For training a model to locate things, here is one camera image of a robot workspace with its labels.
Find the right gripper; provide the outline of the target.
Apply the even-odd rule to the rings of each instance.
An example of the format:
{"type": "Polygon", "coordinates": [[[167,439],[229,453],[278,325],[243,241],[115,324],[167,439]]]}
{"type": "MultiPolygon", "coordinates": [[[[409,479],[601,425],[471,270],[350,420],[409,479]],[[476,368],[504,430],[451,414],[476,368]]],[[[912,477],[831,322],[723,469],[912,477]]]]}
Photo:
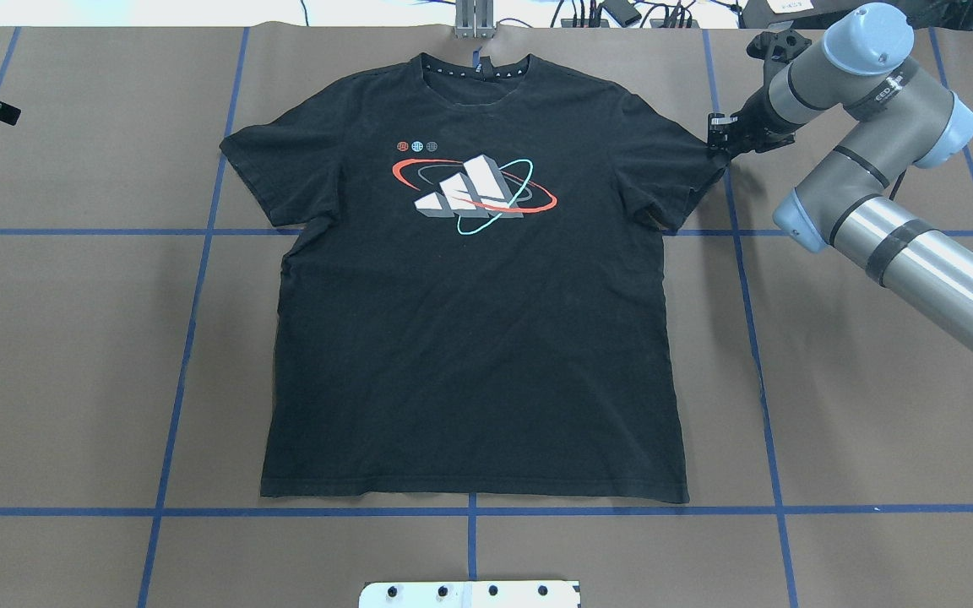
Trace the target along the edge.
{"type": "Polygon", "coordinates": [[[748,153],[768,153],[795,143],[796,124],[779,115],[768,89],[753,93],[732,116],[708,114],[707,146],[713,155],[733,160],[748,153]]]}

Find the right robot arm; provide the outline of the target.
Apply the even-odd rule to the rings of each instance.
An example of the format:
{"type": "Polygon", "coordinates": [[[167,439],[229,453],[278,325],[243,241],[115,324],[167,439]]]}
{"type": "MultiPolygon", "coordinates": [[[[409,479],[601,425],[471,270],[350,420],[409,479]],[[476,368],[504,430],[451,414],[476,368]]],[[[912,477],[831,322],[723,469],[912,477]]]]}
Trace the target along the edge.
{"type": "Polygon", "coordinates": [[[881,288],[973,351],[973,252],[893,199],[973,138],[973,111],[912,57],[909,19],[888,3],[842,16],[818,40],[762,31],[747,54],[762,84],[734,114],[708,116],[708,146],[768,153],[840,107],[855,127],[788,193],[774,224],[810,252],[833,247],[881,288]]]}

